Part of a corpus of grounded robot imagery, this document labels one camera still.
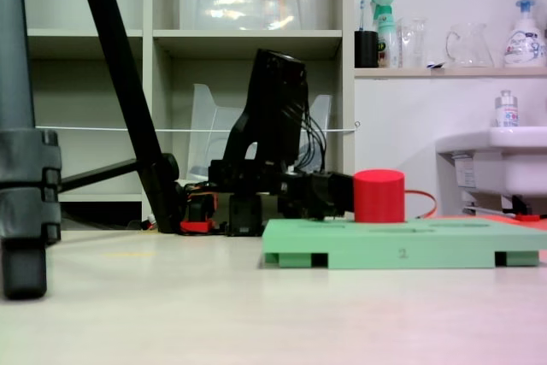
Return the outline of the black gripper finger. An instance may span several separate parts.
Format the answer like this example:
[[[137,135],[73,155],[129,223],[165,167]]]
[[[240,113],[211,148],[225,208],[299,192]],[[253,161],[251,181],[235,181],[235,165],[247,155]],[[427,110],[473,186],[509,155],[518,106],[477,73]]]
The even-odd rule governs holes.
[[[332,174],[332,202],[342,215],[354,212],[354,178],[348,174]]]

